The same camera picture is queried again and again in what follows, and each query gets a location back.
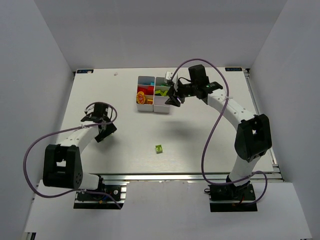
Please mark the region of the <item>olive green lego brick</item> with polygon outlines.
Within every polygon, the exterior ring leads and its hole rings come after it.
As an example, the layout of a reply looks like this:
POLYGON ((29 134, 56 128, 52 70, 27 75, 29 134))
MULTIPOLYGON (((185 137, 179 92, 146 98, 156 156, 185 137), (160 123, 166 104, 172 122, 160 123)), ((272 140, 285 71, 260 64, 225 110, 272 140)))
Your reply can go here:
POLYGON ((156 96, 162 96, 162 95, 163 95, 163 92, 162 92, 161 90, 156 90, 156 91, 154 92, 154 94, 155 94, 156 96))

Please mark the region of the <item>red lego brick spare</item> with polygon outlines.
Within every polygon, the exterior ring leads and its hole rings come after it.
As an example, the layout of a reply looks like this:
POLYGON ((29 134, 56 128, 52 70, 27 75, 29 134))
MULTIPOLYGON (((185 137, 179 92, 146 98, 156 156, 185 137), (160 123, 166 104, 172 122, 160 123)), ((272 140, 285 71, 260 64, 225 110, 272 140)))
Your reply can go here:
POLYGON ((154 94, 154 86, 152 86, 152 85, 148 86, 147 90, 146 90, 146 94, 150 95, 150 96, 153 95, 154 94))

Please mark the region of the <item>red lego brick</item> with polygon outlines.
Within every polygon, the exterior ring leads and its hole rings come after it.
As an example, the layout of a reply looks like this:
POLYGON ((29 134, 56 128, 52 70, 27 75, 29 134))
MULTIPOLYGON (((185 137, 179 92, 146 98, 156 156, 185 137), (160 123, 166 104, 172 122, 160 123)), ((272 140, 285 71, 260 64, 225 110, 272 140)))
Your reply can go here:
POLYGON ((148 95, 148 86, 144 86, 144 85, 138 85, 137 86, 137 93, 139 92, 143 92, 144 95, 148 95))

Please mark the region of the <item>teal rounded lego brick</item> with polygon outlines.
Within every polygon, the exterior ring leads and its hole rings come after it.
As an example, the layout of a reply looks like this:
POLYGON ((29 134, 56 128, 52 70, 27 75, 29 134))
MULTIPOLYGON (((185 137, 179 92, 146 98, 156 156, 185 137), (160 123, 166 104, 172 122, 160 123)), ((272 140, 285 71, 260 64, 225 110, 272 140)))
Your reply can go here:
POLYGON ((151 85, 154 82, 154 77, 152 76, 139 76, 138 77, 138 84, 139 85, 151 85))

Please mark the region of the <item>yellow flower lego brick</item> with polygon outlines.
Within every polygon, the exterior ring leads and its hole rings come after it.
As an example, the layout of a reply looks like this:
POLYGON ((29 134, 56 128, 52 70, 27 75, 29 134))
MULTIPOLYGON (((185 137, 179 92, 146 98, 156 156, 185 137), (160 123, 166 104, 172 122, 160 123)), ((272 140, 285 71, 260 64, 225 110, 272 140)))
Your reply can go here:
POLYGON ((136 103, 139 105, 143 105, 146 102, 146 95, 143 92, 138 92, 136 94, 136 103))

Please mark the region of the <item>lime lego brick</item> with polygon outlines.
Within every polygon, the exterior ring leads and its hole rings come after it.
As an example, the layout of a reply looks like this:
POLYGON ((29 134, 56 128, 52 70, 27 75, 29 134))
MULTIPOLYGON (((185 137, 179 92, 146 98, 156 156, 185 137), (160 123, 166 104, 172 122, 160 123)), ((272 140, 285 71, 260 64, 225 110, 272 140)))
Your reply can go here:
POLYGON ((162 147, 161 144, 155 146, 155 152, 156 152, 157 154, 163 153, 163 147, 162 147))

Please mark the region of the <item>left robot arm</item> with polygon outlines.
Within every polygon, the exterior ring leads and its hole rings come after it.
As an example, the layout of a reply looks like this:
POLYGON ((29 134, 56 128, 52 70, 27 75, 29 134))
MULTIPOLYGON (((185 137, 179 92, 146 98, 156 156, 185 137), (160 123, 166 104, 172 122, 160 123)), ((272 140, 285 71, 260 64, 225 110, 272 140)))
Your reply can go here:
POLYGON ((46 147, 42 177, 45 186, 92 191, 99 188, 101 178, 83 171, 81 154, 91 141, 100 143, 117 130, 114 120, 108 116, 109 110, 112 114, 116 110, 103 102, 91 106, 93 111, 90 112, 89 107, 85 109, 79 129, 65 140, 46 147))

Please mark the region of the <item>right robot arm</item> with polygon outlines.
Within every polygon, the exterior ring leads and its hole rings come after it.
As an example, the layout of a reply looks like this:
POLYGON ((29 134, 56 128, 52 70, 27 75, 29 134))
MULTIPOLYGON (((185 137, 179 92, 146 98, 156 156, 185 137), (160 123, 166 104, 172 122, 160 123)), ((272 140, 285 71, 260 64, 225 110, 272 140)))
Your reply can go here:
POLYGON ((209 80, 202 64, 188 68, 190 80, 182 83, 174 72, 166 72, 164 81, 170 86, 167 105, 180 107, 186 98, 197 97, 219 112, 235 128, 236 160, 226 184, 242 187, 249 183, 258 160, 272 147, 270 121, 265 114, 254 114, 229 96, 227 87, 209 80))

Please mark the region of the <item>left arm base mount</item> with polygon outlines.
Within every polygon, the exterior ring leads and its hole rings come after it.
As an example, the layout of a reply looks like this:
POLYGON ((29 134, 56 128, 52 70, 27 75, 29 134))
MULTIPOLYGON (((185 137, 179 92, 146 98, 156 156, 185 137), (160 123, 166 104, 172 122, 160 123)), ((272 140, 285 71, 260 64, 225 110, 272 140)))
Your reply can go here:
POLYGON ((97 190, 78 191, 73 204, 74 209, 82 210, 120 210, 126 199, 127 183, 102 182, 97 190))

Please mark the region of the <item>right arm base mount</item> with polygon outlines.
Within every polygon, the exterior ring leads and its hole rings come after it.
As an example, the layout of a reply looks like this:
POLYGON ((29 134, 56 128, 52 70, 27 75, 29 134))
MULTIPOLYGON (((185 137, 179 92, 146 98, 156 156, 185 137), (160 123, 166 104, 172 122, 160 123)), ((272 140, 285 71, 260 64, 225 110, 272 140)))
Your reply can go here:
POLYGON ((212 213, 257 212, 258 207, 253 185, 249 182, 242 186, 209 185, 204 189, 209 195, 212 213))

